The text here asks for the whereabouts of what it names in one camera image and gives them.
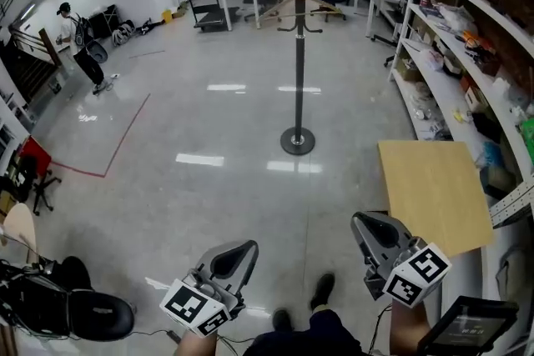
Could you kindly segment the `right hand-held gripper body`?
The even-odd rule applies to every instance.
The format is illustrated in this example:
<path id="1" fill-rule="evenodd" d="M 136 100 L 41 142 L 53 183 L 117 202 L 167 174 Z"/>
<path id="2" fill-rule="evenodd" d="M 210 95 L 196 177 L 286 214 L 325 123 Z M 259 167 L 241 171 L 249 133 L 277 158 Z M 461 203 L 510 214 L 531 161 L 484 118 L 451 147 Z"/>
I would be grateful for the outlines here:
<path id="1" fill-rule="evenodd" d="M 435 243 L 411 239 L 402 248 L 389 248 L 371 261 L 364 283 L 373 299 L 391 297 L 414 308 L 440 285 L 451 262 Z"/>

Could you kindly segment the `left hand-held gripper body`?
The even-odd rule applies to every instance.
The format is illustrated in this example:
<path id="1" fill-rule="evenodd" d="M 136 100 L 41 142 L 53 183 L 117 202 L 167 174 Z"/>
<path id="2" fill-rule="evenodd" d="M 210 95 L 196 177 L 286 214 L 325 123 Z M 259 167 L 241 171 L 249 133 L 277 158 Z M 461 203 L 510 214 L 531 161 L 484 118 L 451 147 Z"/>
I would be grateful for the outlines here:
<path id="1" fill-rule="evenodd" d="M 190 269 L 182 280 L 174 280 L 159 307 L 175 322 L 206 338 L 237 318 L 245 304 L 240 293 L 231 293 L 198 269 Z"/>

